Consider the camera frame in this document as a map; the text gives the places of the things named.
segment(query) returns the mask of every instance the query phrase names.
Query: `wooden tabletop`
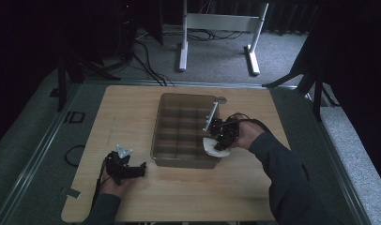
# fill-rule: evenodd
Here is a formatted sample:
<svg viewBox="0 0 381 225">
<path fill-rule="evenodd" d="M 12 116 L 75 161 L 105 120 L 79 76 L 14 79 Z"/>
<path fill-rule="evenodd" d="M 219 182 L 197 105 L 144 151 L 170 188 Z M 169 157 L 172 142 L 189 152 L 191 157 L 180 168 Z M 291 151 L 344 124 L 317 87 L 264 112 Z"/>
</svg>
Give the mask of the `wooden tabletop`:
<svg viewBox="0 0 381 225">
<path fill-rule="evenodd" d="M 220 117 L 241 112 L 264 122 L 289 147 L 267 90 L 214 87 L 109 86 L 88 138 L 68 197 L 66 222 L 89 214 L 100 165 L 117 144 L 132 148 L 130 166 L 146 162 L 146 175 L 134 182 L 120 205 L 116 221 L 248 221 L 274 220 L 269 210 L 270 180 L 262 164 L 245 149 L 232 150 L 215 169 L 158 167 L 150 157 L 160 96 L 164 93 L 225 97 Z"/>
</svg>

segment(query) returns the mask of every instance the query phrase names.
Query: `white metal stand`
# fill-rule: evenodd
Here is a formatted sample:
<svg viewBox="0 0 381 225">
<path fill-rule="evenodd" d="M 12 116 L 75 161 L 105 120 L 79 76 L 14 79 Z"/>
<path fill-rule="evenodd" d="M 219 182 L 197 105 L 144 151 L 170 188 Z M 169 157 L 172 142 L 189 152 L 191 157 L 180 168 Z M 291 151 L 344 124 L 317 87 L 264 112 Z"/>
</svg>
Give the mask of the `white metal stand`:
<svg viewBox="0 0 381 225">
<path fill-rule="evenodd" d="M 187 31 L 189 29 L 206 29 L 206 30 L 229 30 L 241 32 L 253 32 L 254 36 L 252 42 L 247 46 L 247 54 L 253 75 L 260 74 L 258 67 L 257 56 L 255 48 L 257 46 L 258 38 L 260 37 L 261 29 L 263 27 L 264 19 L 267 14 L 268 3 L 264 3 L 261 15 L 259 17 L 246 17 L 246 16 L 230 16 L 230 15 L 213 15 L 213 14 L 196 14 L 188 13 L 188 0 L 184 1 L 183 11 L 183 39 L 181 46 L 181 55 L 179 59 L 179 70 L 185 71 L 187 69 L 187 55 L 188 55 L 188 41 Z"/>
</svg>

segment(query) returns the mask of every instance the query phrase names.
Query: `clear plastic tray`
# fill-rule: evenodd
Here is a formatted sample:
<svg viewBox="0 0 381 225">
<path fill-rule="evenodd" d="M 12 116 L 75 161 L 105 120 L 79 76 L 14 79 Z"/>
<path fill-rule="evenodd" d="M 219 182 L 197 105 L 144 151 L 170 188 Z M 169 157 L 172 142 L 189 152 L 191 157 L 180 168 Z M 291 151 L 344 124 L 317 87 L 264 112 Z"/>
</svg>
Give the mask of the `clear plastic tray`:
<svg viewBox="0 0 381 225">
<path fill-rule="evenodd" d="M 166 93 L 161 95 L 151 157 L 158 166 L 213 169 L 220 161 L 203 147 L 206 119 L 214 107 L 214 96 Z M 214 117 L 219 116 L 219 108 Z"/>
</svg>

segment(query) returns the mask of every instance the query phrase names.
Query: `person's left hand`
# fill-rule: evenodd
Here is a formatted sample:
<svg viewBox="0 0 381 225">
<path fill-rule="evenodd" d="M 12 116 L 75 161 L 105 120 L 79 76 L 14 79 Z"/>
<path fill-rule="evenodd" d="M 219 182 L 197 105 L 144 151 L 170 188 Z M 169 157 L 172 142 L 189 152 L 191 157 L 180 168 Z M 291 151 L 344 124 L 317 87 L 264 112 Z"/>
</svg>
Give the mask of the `person's left hand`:
<svg viewBox="0 0 381 225">
<path fill-rule="evenodd" d="M 122 180 L 119 186 L 114 179 L 107 173 L 106 167 L 103 170 L 102 185 L 99 189 L 99 194 L 113 194 L 118 198 L 122 199 L 126 193 L 129 191 L 130 186 L 135 179 L 125 179 Z"/>
</svg>

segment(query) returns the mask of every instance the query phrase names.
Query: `sleeve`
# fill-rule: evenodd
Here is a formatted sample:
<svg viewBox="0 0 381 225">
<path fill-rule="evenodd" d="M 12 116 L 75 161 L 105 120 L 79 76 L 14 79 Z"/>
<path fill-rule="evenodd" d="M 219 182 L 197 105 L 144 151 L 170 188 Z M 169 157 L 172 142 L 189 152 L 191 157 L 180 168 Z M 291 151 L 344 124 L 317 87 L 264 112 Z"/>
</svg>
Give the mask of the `sleeve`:
<svg viewBox="0 0 381 225">
<path fill-rule="evenodd" d="M 250 152 L 262 162 L 271 179 L 270 210 L 281 225 L 338 224 L 307 181 L 301 160 L 271 133 L 258 136 L 252 142 Z"/>
<path fill-rule="evenodd" d="M 115 195 L 100 194 L 92 208 L 90 214 L 82 223 L 83 225 L 111 225 L 117 214 L 121 200 Z"/>
</svg>

